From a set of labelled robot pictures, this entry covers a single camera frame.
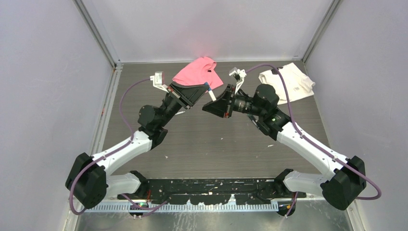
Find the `table surface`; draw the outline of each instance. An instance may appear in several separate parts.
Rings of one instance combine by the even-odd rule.
[[[288,62],[270,62],[282,66]],[[260,62],[220,62],[215,68],[224,85],[214,89],[218,96],[234,79],[233,68],[248,69]],[[305,71],[301,61],[294,63]],[[187,63],[125,64],[117,87],[103,148],[107,149],[130,136],[119,114],[119,101],[133,83],[163,71],[166,83]],[[253,95],[260,84],[258,75],[268,70],[261,67],[245,78],[242,89]],[[144,105],[160,106],[165,92],[152,87],[150,81],[135,86],[123,101],[123,113],[134,129],[139,127],[139,109]],[[305,173],[318,173],[304,158],[289,147],[263,135],[247,118],[235,112],[222,119],[201,110],[211,99],[206,94],[186,113],[175,116],[167,125],[164,141],[120,167],[115,174],[137,170],[147,178],[255,178],[275,177],[286,168]],[[292,103],[296,122],[310,135],[328,145],[326,133],[313,97]],[[288,113],[287,105],[279,108]]]

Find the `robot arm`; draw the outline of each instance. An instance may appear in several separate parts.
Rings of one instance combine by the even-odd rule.
[[[238,81],[242,79],[237,76],[240,75],[238,71],[235,73],[232,71],[232,75]],[[262,133],[295,150],[321,173],[305,174],[286,169],[275,178],[275,182],[280,184],[282,190],[320,195],[335,208],[345,210],[364,190],[366,181],[334,159],[330,159],[319,148],[303,139],[303,136],[307,136],[320,148],[363,175],[365,175],[364,162],[357,156],[349,159],[333,151],[297,126],[302,132],[300,136],[290,117],[277,108],[279,97],[271,85],[259,85],[253,97],[240,91],[237,91],[235,86],[228,84],[225,91],[215,101],[203,106],[203,110],[221,118],[231,117],[234,111],[248,114],[250,118],[253,115],[258,116],[258,120],[253,122]]]
[[[208,90],[208,85],[183,86],[175,82],[169,86],[162,84],[161,73],[156,73],[155,87],[162,86],[167,94],[160,107],[143,106],[139,111],[138,123],[141,127],[130,138],[114,147],[93,156],[80,154],[76,159],[65,183],[71,189],[74,179],[91,162],[103,157],[103,160],[89,167],[74,188],[74,196],[85,208],[93,208],[104,198],[116,197],[121,193],[136,193],[143,184],[138,173],[111,176],[124,163],[148,152],[161,144],[167,134],[163,127],[182,108],[190,109]]]

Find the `white wall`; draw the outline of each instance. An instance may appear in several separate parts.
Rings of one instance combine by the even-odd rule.
[[[373,231],[408,226],[407,12],[406,0],[343,1],[306,64],[333,148],[383,191],[362,203]]]
[[[301,59],[331,0],[86,0],[122,62]]]
[[[71,0],[0,3],[0,229],[56,231],[111,67]]]

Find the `white cloth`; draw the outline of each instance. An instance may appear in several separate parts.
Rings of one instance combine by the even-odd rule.
[[[290,102],[314,95],[313,86],[316,83],[303,74],[294,63],[283,66],[279,71],[285,80]],[[271,70],[268,70],[259,74],[259,80],[261,83],[273,86],[279,96],[278,105],[287,103],[285,90],[279,75],[274,75]]]

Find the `black mounting base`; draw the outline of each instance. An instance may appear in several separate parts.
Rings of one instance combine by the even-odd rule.
[[[136,193],[128,196],[133,200],[146,200],[150,195],[149,199],[153,204],[167,201],[172,205],[185,205],[190,200],[193,205],[198,205],[200,202],[205,205],[215,205],[227,203],[233,194],[237,205],[263,205],[270,204],[270,200],[274,198],[293,197],[293,193],[282,190],[280,184],[273,178],[147,179],[143,181],[143,189],[140,188]],[[298,198],[305,197],[306,193],[299,192]],[[124,199],[124,197],[118,195],[118,199]],[[278,213],[286,214],[285,206],[279,208]]]

